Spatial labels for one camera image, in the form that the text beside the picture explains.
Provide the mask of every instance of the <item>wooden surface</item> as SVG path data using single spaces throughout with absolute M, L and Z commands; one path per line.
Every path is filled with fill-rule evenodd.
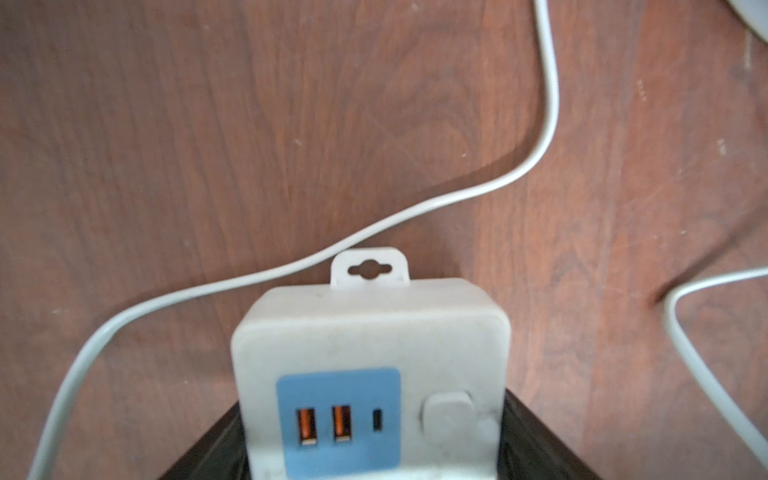
M 512 187 L 382 233 L 412 276 L 509 313 L 509 387 L 605 478 L 766 478 L 683 367 L 657 296 L 768 263 L 768 49 L 725 2 L 551 3 L 562 106 Z M 0 476 L 27 471 L 75 353 L 159 293 L 262 270 L 527 153 L 532 11 L 511 2 L 169 0 L 0 9 Z M 156 478 L 236 400 L 266 289 L 117 335 L 56 478 Z M 680 318 L 768 432 L 768 282 Z

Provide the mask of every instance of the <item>blue panel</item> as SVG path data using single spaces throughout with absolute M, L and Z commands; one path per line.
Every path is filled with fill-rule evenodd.
M 290 478 L 346 475 L 400 463 L 400 372 L 393 368 L 288 375 L 277 381 L 277 405 Z M 352 439 L 333 438 L 333 406 L 351 407 Z M 316 445 L 301 445 L 298 409 L 315 409 Z M 382 428 L 373 430 L 373 410 Z

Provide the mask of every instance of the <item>power cord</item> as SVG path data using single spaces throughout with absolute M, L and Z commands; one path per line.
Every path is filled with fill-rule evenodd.
M 91 335 L 91 338 L 88 339 L 85 345 L 83 345 L 83 348 L 80 350 L 77 357 L 75 357 L 72 366 L 69 368 L 67 375 L 61 382 L 61 386 L 59 387 L 53 405 L 51 406 L 51 411 L 48 413 L 48 418 L 45 420 L 45 426 L 43 427 L 40 442 L 38 443 L 38 449 L 32 460 L 27 479 L 42 480 L 50 475 L 56 458 L 58 444 L 61 441 L 65 424 L 71 412 L 72 403 L 85 380 L 85 375 L 88 373 L 91 365 L 93 365 L 104 347 L 110 340 L 112 340 L 114 334 L 127 324 L 148 313 L 152 313 L 176 303 L 192 300 L 212 293 L 219 293 L 240 288 L 242 286 L 266 282 L 267 280 L 274 280 L 282 276 L 290 275 L 291 273 L 299 272 L 317 265 L 324 260 L 328 260 L 363 240 L 406 220 L 505 187 L 528 173 L 538 163 L 551 143 L 552 137 L 554 136 L 554 129 L 558 122 L 558 112 L 560 108 L 558 67 L 554 58 L 554 45 L 552 44 L 552 31 L 549 23 L 547 2 L 546 0 L 533 0 L 533 4 L 536 17 L 536 29 L 538 32 L 541 68 L 544 72 L 545 114 L 539 138 L 531 150 L 531 153 L 522 163 L 508 173 L 483 184 L 467 187 L 449 194 L 438 195 L 437 197 L 424 200 L 412 207 L 408 207 L 363 228 L 357 233 L 353 233 L 347 238 L 334 243 L 330 247 L 326 247 L 317 253 L 304 257 L 301 260 L 261 272 L 167 293 L 134 305 L 113 316 L 104 325 L 99 327 L 99 329 Z
M 768 276 L 768 266 L 726 273 L 724 275 L 705 278 L 696 282 L 685 283 L 675 288 L 664 299 L 664 327 L 667 329 L 677 353 L 694 376 L 699 386 L 710 398 L 715 408 L 720 412 L 726 422 L 746 443 L 746 446 L 760 460 L 763 467 L 768 470 L 768 440 L 760 433 L 760 430 L 744 415 L 736 402 L 728 395 L 725 388 L 717 381 L 717 377 L 704 363 L 699 353 L 690 342 L 688 336 L 677 321 L 675 307 L 677 302 L 689 293 L 698 292 L 712 286 L 725 285 L 726 283 L 740 282 Z

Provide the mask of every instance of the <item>power switch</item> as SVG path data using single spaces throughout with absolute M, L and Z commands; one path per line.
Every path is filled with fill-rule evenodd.
M 477 412 L 467 392 L 433 393 L 422 407 L 422 430 L 433 444 L 443 447 L 475 437 Z

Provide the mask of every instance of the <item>usb port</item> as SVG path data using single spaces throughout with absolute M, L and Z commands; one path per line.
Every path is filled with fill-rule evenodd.
M 301 445 L 316 445 L 315 409 L 298 409 L 296 410 L 296 418 L 299 421 L 299 442 Z
M 333 407 L 333 439 L 337 442 L 352 440 L 352 409 L 349 405 Z

